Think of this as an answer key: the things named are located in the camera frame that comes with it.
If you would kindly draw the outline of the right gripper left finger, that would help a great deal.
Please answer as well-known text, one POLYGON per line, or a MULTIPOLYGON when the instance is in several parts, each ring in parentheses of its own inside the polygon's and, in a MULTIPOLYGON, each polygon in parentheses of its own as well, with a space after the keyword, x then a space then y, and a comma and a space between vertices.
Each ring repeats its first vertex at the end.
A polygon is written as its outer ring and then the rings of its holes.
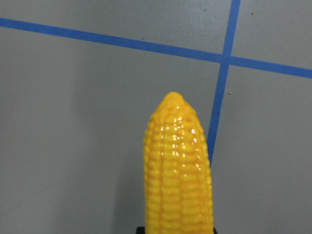
POLYGON ((145 234, 145 227, 144 226, 137 227, 136 234, 145 234))

